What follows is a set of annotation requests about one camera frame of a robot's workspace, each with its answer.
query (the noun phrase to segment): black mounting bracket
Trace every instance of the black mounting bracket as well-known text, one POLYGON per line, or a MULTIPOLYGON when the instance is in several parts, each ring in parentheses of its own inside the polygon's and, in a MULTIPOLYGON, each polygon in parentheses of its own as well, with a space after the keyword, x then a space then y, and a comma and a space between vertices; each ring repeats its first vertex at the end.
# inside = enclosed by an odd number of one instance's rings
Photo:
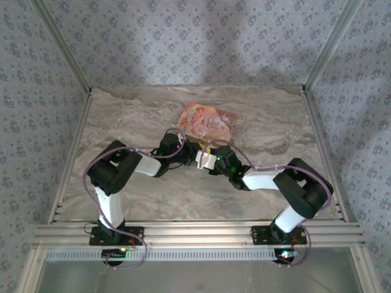
POLYGON ((272 235, 272 228, 270 226, 252 226, 250 234, 254 245, 307 244, 307 237, 302 227, 296 227, 292 232, 287 233, 284 242, 279 241, 272 235))
MULTIPOLYGON (((122 231, 129 232, 135 235, 138 235, 141 239, 144 238, 144 227, 141 226, 123 226, 120 228, 122 231)), ((110 237, 105 231, 103 231, 99 226, 93 227, 91 230, 90 236, 90 246, 142 246, 140 240, 136 238, 131 238, 126 235, 122 235, 122 237, 118 241, 113 241, 113 238, 110 237)))
POLYGON ((101 253, 102 259, 104 259, 103 263, 108 264, 111 267, 119 266, 124 260, 121 260, 126 257, 126 252, 121 251, 120 249, 104 249, 101 253), (118 261, 109 261, 106 258, 118 258, 118 261))

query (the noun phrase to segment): patterned wallpaper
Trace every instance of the patterned wallpaper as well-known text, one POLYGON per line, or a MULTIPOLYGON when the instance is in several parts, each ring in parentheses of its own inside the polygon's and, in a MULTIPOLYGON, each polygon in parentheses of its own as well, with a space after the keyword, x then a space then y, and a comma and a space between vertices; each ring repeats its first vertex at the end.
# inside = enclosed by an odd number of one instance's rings
POLYGON ((86 94, 27 0, 0 5, 0 292, 45 223, 86 94))
POLYGON ((335 169, 391 292, 391 3, 364 1, 315 86, 335 169))
POLYGON ((345 4, 46 2, 92 86, 303 84, 345 4))

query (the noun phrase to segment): pink package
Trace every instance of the pink package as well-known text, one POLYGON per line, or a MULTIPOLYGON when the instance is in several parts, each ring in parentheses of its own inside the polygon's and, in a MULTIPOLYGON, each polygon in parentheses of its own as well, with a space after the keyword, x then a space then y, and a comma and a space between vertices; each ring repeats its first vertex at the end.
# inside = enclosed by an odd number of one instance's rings
POLYGON ((189 102, 182 112, 178 127, 188 138, 204 143, 216 139, 230 141, 237 121, 235 113, 189 102))

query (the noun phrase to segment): enclosure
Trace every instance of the enclosure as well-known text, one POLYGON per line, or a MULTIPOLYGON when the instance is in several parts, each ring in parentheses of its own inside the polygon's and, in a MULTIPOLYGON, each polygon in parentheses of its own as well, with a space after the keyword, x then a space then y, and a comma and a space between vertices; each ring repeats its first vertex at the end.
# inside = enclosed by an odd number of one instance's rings
POLYGON ((114 280, 146 292, 390 290, 386 1, 20 0, 1 12, 1 292, 106 292, 114 280), (248 234, 287 205, 279 191, 238 191, 191 165, 132 175, 126 225, 145 227, 152 256, 105 269, 83 231, 99 212, 82 174, 115 139, 157 147, 189 101, 238 114, 232 142, 254 164, 300 157, 333 185, 305 224, 305 264, 279 269, 248 234), (221 255, 187 254, 206 251, 221 255))

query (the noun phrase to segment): glass panel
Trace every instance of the glass panel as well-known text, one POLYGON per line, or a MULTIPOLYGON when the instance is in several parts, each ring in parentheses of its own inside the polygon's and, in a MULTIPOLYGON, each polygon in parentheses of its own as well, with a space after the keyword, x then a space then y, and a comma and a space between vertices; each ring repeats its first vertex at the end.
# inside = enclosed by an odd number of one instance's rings
POLYGON ((147 261, 133 270, 101 261, 46 262, 37 293, 362 292, 348 248, 316 248, 300 266, 271 261, 147 261))

